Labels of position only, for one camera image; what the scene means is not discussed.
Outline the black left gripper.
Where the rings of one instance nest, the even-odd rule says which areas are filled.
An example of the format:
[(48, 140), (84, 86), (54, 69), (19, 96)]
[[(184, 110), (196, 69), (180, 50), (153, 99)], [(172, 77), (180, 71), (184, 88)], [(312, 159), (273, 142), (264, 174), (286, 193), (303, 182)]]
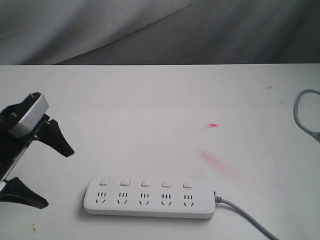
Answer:
[(39, 92), (30, 93), (23, 101), (8, 105), (0, 112), (0, 201), (46, 208), (49, 203), (27, 187), (18, 177), (7, 180), (6, 177), (33, 141), (40, 141), (53, 148), (64, 157), (72, 156), (75, 151), (63, 136), (56, 120), (46, 115), (41, 118), (31, 133), (16, 138), (8, 130), (13, 127), (25, 113)]

